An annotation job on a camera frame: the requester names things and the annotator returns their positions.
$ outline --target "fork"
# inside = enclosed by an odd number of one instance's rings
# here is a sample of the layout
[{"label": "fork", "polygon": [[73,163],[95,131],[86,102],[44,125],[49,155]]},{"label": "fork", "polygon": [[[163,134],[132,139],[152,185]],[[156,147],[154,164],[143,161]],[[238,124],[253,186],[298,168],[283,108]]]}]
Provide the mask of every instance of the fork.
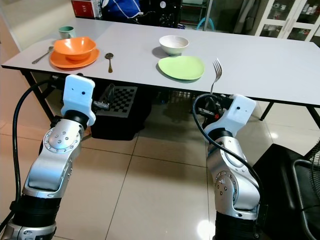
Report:
[{"label": "fork", "polygon": [[221,66],[221,63],[218,58],[213,61],[213,66],[214,66],[214,70],[215,70],[215,80],[212,83],[210,94],[213,93],[215,83],[218,82],[218,80],[222,76],[222,66]]}]

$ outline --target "black cable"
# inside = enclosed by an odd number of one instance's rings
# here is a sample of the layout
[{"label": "black cable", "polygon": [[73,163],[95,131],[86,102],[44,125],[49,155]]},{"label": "black cable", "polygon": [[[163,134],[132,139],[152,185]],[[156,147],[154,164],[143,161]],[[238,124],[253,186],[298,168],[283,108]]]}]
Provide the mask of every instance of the black cable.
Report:
[{"label": "black cable", "polygon": [[[22,103],[26,99],[26,97],[36,88],[43,84],[47,84],[52,82],[52,80],[45,80],[38,82],[31,86],[20,98],[19,102],[17,103],[14,114],[13,114],[13,121],[12,121],[12,150],[13,150],[13,164],[14,164],[14,177],[15,177],[15,204],[17,204],[21,199],[21,178],[20,178],[20,168],[19,168],[19,159],[18,159],[18,134],[17,134],[17,128],[18,128],[18,115],[20,108],[22,106]],[[11,211],[9,215],[3,220],[3,222],[0,225],[0,232],[4,229],[4,227],[8,224],[9,220],[14,216],[14,212]]]},{"label": "black cable", "polygon": [[211,137],[209,137],[209,135],[205,132],[205,130],[203,129],[203,127],[201,126],[199,119],[197,117],[197,113],[196,113],[196,105],[197,105],[197,101],[202,99],[202,98],[206,98],[206,97],[212,97],[211,94],[209,93],[205,93],[202,94],[200,96],[198,96],[192,105],[192,115],[193,118],[195,120],[195,123],[197,125],[197,127],[199,128],[200,132],[202,133],[202,135],[209,141],[210,144],[214,145],[216,148],[223,150],[225,153],[233,156],[234,158],[236,158],[237,160],[239,160],[243,165],[245,165],[249,172],[251,173],[251,175],[253,176],[253,178],[256,180],[259,189],[257,189],[260,193],[260,204],[263,205],[265,204],[265,191],[264,191],[264,187],[263,184],[261,182],[261,179],[259,178],[258,174],[256,173],[256,171],[253,169],[252,166],[249,165],[249,163],[247,163],[243,158],[241,158],[240,156],[238,156],[237,154],[235,154],[234,152],[230,151],[229,149],[225,148],[224,146],[221,146],[219,143],[217,143],[216,141],[214,141]]},{"label": "black cable", "polygon": [[317,207],[320,207],[320,204],[314,204],[314,205],[306,206],[306,207],[302,208],[300,210],[300,212],[304,212],[305,210],[308,210],[308,209],[311,209],[311,208],[317,208]]}]

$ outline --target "spoon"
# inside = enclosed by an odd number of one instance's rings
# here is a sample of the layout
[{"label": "spoon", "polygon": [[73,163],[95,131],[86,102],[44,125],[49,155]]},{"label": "spoon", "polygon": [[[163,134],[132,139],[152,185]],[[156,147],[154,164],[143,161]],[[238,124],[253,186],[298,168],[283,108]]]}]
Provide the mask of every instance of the spoon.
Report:
[{"label": "spoon", "polygon": [[113,70],[112,70],[112,67],[111,67],[111,59],[114,57],[114,55],[111,53],[111,52],[109,52],[109,53],[107,53],[105,56],[104,56],[106,59],[109,59],[109,73],[112,73],[113,72]]},{"label": "spoon", "polygon": [[38,63],[44,56],[46,56],[47,54],[49,54],[53,49],[54,49],[54,46],[50,46],[50,47],[48,48],[48,51],[46,52],[46,54],[44,54],[43,56],[41,56],[41,57],[39,57],[38,59],[34,60],[34,61],[32,62],[32,64]]}]

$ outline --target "white tabletop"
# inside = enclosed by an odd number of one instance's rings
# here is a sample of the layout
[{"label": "white tabletop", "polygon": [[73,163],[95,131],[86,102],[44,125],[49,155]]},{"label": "white tabletop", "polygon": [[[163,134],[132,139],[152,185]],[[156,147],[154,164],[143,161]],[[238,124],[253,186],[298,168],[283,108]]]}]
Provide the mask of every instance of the white tabletop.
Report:
[{"label": "white tabletop", "polygon": [[[78,69],[59,69],[49,56],[37,64],[59,38],[58,30],[3,66],[54,73],[77,74],[173,89],[209,92],[216,77],[213,60],[219,58],[223,75],[214,92],[301,104],[320,105],[320,49],[312,42],[145,26],[76,18],[67,23],[78,36],[97,43],[100,56],[93,64]],[[159,38],[179,35],[189,40],[184,56],[198,56],[205,64],[204,75],[196,81],[180,81],[161,74],[159,59],[166,57]],[[108,73],[106,53],[113,53],[113,73]]]}]

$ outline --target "cabinet handle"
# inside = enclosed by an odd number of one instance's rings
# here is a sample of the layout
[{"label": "cabinet handle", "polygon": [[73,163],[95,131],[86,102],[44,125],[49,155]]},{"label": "cabinet handle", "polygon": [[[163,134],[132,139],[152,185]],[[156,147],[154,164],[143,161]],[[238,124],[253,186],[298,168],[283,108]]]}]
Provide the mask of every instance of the cabinet handle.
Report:
[{"label": "cabinet handle", "polygon": [[288,22],[290,22],[290,18],[288,18],[283,26],[283,31],[286,31],[286,26],[288,25]]},{"label": "cabinet handle", "polygon": [[295,22],[297,21],[297,19],[292,19],[292,22],[291,22],[291,25],[290,27],[288,28],[288,33],[290,33],[290,31],[292,30],[292,27],[294,26]]}]

